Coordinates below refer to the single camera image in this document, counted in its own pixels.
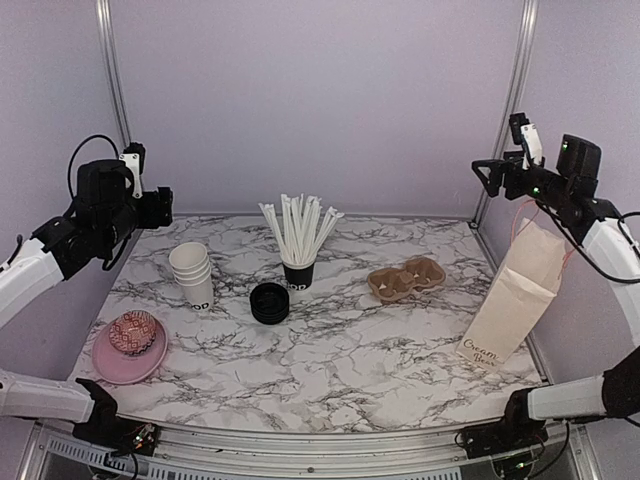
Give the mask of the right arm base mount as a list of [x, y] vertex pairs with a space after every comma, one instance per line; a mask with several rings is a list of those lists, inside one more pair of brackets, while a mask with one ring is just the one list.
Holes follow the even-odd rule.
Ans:
[[456, 436], [456, 444], [469, 459], [507, 453], [544, 443], [548, 433], [543, 422], [508, 425], [496, 421], [463, 428]]

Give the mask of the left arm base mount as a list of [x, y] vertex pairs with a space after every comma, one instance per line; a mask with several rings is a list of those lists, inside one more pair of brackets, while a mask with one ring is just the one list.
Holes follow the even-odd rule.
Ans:
[[155, 452], [160, 427], [154, 423], [116, 417], [107, 421], [75, 424], [72, 435], [91, 444], [115, 450], [152, 456]]

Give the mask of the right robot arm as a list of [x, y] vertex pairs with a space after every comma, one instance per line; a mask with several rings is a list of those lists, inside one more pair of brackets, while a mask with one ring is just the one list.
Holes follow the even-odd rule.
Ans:
[[[526, 138], [522, 149], [503, 159], [475, 160], [471, 168], [489, 196], [509, 200], [524, 195], [550, 216], [568, 242], [603, 278], [610, 281], [632, 334], [639, 333], [639, 244], [626, 227], [625, 215], [595, 191], [601, 149], [566, 134], [555, 170], [545, 168]], [[503, 416], [467, 427], [465, 445], [495, 442], [515, 448], [540, 433], [549, 420], [588, 423], [606, 418], [629, 419], [639, 412], [639, 352], [594, 377], [513, 393]]]

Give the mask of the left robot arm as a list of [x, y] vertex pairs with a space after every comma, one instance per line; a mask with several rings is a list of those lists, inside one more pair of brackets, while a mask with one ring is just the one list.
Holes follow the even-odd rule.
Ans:
[[[71, 204], [65, 213], [19, 237], [1, 265], [1, 322], [98, 259], [105, 271], [123, 255], [137, 230], [172, 222], [168, 187], [142, 187], [146, 150], [132, 142], [114, 158], [67, 170]], [[117, 414], [117, 402], [96, 382], [54, 381], [1, 373], [1, 413], [26, 419], [58, 419], [73, 425], [74, 437], [114, 449], [132, 446], [145, 426]]]

